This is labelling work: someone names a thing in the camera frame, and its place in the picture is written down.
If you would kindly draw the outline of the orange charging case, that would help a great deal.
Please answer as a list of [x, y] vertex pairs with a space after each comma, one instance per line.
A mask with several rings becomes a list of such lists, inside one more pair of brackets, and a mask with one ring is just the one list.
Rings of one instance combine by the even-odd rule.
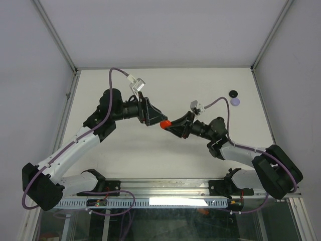
[[172, 125], [172, 123], [171, 123], [171, 121], [169, 121], [169, 120], [164, 120], [164, 121], [162, 121], [162, 122], [160, 122], [160, 127], [162, 128], [162, 129], [166, 129], [166, 128], [168, 128], [168, 127], [170, 127], [171, 125]]

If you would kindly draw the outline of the lilac charging case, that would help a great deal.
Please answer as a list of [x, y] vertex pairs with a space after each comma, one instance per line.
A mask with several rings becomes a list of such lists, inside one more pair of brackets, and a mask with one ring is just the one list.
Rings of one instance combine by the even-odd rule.
[[238, 98], [232, 98], [230, 100], [230, 103], [233, 105], [233, 106], [238, 106], [240, 104], [240, 100]]

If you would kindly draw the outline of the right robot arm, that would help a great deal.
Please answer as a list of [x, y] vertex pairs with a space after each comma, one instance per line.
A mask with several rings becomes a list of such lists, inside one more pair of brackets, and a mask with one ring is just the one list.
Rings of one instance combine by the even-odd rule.
[[213, 119], [208, 125], [195, 119], [187, 112], [173, 122], [165, 120], [161, 128], [173, 135], [187, 139], [194, 135], [209, 141], [209, 153], [217, 159], [235, 161], [251, 167], [230, 169], [224, 177], [224, 185], [217, 191], [226, 197], [243, 189], [260, 189], [275, 199], [295, 192], [303, 174], [278, 145], [254, 148], [236, 144], [228, 138], [228, 130], [222, 117]]

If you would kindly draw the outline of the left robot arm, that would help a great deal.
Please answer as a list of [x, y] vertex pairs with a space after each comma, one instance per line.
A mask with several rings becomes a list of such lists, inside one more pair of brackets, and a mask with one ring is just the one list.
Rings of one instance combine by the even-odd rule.
[[23, 207], [28, 209], [27, 197], [37, 207], [48, 211], [64, 197], [73, 194], [99, 195], [106, 191], [105, 177], [94, 169], [75, 176], [64, 175], [84, 154], [103, 142], [116, 129], [118, 120], [130, 118], [137, 118], [146, 126], [167, 120], [141, 92], [134, 100], [123, 101], [118, 89], [104, 91], [95, 112], [68, 144], [38, 164], [27, 163], [22, 168]]

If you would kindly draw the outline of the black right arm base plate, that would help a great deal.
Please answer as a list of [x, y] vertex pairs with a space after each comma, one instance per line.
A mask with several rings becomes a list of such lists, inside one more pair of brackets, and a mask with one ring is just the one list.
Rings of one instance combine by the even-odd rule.
[[253, 196], [254, 190], [252, 188], [237, 188], [233, 183], [226, 182], [223, 179], [209, 180], [208, 189], [210, 196], [224, 196], [232, 198], [232, 196]]

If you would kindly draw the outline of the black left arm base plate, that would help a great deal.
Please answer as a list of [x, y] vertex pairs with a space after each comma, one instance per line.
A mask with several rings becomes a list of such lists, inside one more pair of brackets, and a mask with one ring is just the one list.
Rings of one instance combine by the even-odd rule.
[[114, 193], [108, 194], [108, 196], [119, 196], [119, 191], [121, 188], [121, 181], [120, 180], [104, 180], [98, 181], [95, 188], [88, 192], [79, 192], [77, 196], [106, 196], [106, 192], [114, 191]]

